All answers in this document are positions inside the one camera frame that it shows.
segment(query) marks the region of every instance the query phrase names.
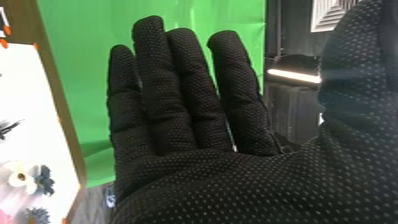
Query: textured glove fabric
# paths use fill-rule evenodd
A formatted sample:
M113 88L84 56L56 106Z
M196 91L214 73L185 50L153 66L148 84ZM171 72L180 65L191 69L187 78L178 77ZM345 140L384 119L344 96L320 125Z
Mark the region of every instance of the textured glove fabric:
M336 28L322 66L326 123L290 154L237 33L209 42L219 100L194 32L166 32L159 17L137 22L136 56L125 46L111 53L114 224L398 223L393 2L363 0Z

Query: white object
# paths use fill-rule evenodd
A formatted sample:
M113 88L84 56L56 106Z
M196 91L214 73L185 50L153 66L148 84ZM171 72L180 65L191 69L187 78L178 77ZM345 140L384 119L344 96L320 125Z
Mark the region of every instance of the white object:
M0 7L0 16L2 16L0 19L4 19L4 24L10 26L10 20L8 20L8 16L6 16L4 7ZM6 33L2 30L0 30L0 37L6 37Z
M340 20L361 0L313 0L312 32L333 31Z
M13 187L25 187L27 194L34 194L38 190L38 184L34 181L34 177L29 174L33 165L24 161L11 161L10 163L6 163L4 167L13 172L10 175L10 185Z
M11 192L10 184L2 184L0 209L8 214L15 214L18 203L31 208L47 208L52 223L61 223L81 184L41 57L33 45L11 43L8 49L0 47L0 105L0 121L24 120L6 134L6 141L0 141L0 164L24 160L47 165L56 181L52 197L45 195L38 197L36 194L31 197L25 191Z
M285 71L285 70L280 70L280 69L271 69L269 74L274 75L274 76L301 80L304 82L313 82L313 83L322 82L320 76L313 76L313 75L308 75L308 74L303 74L303 73L297 73L297 72L290 72L290 71Z

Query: glove finger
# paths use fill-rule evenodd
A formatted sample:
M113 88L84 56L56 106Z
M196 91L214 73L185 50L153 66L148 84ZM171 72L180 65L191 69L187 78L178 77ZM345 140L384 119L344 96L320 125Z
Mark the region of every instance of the glove finger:
M239 34L233 31L217 33L209 47L214 52L221 101L239 151L272 156L280 154L280 144L271 133L258 78Z
M198 147L161 17L137 22L134 40L152 134L159 153L166 154Z
M168 32L168 38L182 80L185 105L193 117L198 147L233 151L226 114L198 37L193 30L182 28Z
M125 187L134 180L132 163L155 155L141 102L141 83L134 54L116 46L109 62L109 116L116 155L116 195L123 199Z

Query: poster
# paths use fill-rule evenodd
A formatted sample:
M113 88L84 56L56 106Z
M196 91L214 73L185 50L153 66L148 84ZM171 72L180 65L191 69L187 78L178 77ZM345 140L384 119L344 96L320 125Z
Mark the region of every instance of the poster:
M20 125L0 139L0 210L20 220L27 207L45 208L52 223L61 223L81 185L40 53L24 44L10 44L8 49L0 47L0 123L15 122ZM2 167L10 161L36 165L29 171L33 176L41 165L50 167L52 196L29 195L25 187L11 186L11 171Z

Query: green backdrop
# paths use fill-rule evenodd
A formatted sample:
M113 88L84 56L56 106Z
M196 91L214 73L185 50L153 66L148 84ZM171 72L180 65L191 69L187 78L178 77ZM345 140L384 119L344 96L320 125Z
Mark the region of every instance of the green backdrop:
M168 30L178 27L194 29L203 46L217 31L239 31L255 69L262 74L265 0L40 0L40 7L93 187L114 180L105 107L113 46L132 46L136 21L150 15L161 15Z

